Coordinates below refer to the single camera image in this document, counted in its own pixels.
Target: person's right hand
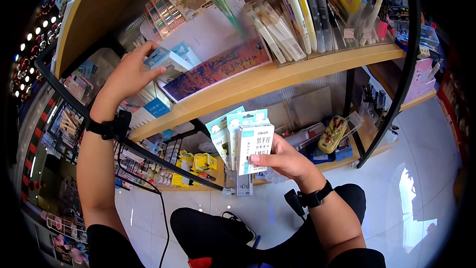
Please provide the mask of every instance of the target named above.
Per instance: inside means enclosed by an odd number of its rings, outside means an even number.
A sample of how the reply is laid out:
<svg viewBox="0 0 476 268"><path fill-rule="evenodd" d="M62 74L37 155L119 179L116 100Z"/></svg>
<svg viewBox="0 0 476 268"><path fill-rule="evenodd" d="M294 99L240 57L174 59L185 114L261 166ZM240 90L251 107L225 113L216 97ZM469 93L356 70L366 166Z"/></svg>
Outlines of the person's right hand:
<svg viewBox="0 0 476 268"><path fill-rule="evenodd" d="M322 188L326 184L326 179L316 166L277 134L273 136L271 152L274 154L250 155L249 160L255 165L272 167L279 174L293 179L302 191L307 188L310 181L313 184L319 184L318 187L324 182Z"/></svg>

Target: wrist strap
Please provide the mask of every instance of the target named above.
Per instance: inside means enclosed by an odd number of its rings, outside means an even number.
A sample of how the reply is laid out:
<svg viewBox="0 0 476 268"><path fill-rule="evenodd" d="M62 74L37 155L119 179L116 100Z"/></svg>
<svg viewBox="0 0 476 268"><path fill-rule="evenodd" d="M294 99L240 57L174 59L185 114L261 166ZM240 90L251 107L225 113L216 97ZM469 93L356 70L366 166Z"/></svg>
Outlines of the wrist strap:
<svg viewBox="0 0 476 268"><path fill-rule="evenodd" d="M326 185L324 185L324 188L321 190L316 190L315 192L307 195L303 194L301 191L298 191L297 197L302 207L313 208L322 205L322 200L332 191L332 185L330 184L329 180L326 180Z"/></svg>
<svg viewBox="0 0 476 268"><path fill-rule="evenodd" d="M113 121L98 123L88 117L86 119L86 130L100 134L103 140L111 140L118 135L118 140L122 142L126 137L131 118L132 114L124 110L120 110Z"/></svg>

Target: price tag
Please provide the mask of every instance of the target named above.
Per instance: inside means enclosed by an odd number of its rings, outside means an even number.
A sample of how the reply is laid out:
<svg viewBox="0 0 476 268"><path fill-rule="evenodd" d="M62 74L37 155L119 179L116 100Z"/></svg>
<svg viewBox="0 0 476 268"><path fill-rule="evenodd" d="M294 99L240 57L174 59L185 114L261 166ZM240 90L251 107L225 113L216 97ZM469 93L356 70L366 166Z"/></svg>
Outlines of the price tag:
<svg viewBox="0 0 476 268"><path fill-rule="evenodd" d="M354 28L344 28L344 38L354 38Z"/></svg>
<svg viewBox="0 0 476 268"><path fill-rule="evenodd" d="M371 38L372 37L372 32L370 30L370 28L364 28L363 31L362 31L362 37L363 38Z"/></svg>

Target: poster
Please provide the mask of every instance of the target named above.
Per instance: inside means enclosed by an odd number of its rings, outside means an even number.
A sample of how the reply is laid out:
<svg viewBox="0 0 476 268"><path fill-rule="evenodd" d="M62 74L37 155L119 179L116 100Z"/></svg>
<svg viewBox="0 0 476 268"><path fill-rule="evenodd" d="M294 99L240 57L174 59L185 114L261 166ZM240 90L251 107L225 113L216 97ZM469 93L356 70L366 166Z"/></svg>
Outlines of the poster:
<svg viewBox="0 0 476 268"><path fill-rule="evenodd" d="M86 245L74 242L65 235L50 235L50 238L57 260L74 267L89 267Z"/></svg>

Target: pencil case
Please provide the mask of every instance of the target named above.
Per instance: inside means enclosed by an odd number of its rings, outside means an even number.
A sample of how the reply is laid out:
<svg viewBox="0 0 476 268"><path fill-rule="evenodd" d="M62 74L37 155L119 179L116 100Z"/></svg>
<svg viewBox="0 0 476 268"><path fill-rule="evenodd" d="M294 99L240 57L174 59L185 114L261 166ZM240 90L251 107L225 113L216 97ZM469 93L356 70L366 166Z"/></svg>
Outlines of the pencil case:
<svg viewBox="0 0 476 268"><path fill-rule="evenodd" d="M325 153L332 153L336 150L342 136L347 129L347 120L339 115L335 115L329 122L324 133L318 142L318 148Z"/></svg>

